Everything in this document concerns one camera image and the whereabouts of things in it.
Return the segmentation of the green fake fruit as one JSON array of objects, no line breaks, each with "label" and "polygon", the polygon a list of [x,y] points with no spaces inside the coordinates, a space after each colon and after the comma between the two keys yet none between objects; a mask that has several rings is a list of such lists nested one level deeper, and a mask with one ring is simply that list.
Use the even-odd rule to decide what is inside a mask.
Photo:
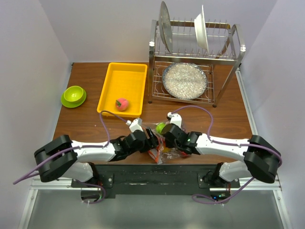
[{"label": "green fake fruit", "polygon": [[155,128],[156,132],[159,134],[162,134],[162,130],[165,126],[166,126],[166,123],[164,123],[164,122],[158,123]]}]

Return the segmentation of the clear zip top bag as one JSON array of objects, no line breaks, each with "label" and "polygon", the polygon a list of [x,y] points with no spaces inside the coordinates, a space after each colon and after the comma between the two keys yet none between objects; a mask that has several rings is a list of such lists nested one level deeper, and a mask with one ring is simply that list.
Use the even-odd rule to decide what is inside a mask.
[{"label": "clear zip top bag", "polygon": [[158,146],[155,149],[148,151],[148,154],[156,164],[165,164],[171,159],[188,157],[186,153],[175,148],[168,148],[166,146],[165,138],[161,135],[161,131],[167,124],[169,124],[169,121],[143,124],[143,127],[151,128],[152,132],[157,136],[158,139]]}]

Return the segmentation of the pink fake meat pack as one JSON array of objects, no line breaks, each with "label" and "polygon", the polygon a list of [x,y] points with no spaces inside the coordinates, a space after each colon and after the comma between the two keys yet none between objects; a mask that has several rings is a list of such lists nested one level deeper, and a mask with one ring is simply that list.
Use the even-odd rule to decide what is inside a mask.
[{"label": "pink fake meat pack", "polygon": [[129,101],[125,98],[118,98],[115,101],[116,109],[120,112],[123,112],[128,109]]}]

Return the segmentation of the orange red fake mango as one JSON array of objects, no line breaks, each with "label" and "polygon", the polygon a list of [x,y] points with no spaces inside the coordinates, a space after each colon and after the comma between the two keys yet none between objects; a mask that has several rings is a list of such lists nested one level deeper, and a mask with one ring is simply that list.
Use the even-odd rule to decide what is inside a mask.
[{"label": "orange red fake mango", "polygon": [[171,149],[168,147],[164,147],[162,150],[163,153],[169,153],[170,151],[171,151]]}]

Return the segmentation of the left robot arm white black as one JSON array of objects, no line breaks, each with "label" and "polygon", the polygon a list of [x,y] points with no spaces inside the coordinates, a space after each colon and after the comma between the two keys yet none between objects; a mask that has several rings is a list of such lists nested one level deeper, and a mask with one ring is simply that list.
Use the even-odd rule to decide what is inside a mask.
[{"label": "left robot arm white black", "polygon": [[60,177],[76,179],[88,187],[98,184],[99,176],[93,171],[94,161],[120,161],[139,151],[157,148],[159,141],[150,128],[135,130],[104,143],[82,143],[62,135],[34,153],[41,182]]}]

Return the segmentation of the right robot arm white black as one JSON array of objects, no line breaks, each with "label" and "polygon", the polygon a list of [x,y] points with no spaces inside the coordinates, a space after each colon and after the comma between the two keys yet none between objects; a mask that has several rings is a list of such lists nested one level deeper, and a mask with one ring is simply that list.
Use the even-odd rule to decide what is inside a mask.
[{"label": "right robot arm white black", "polygon": [[249,140],[209,137],[201,132],[186,133],[175,124],[167,124],[161,134],[168,148],[188,155],[219,155],[234,159],[231,163],[217,164],[214,171],[203,176],[205,183],[216,187],[247,177],[272,184],[282,162],[280,153],[258,135]]}]

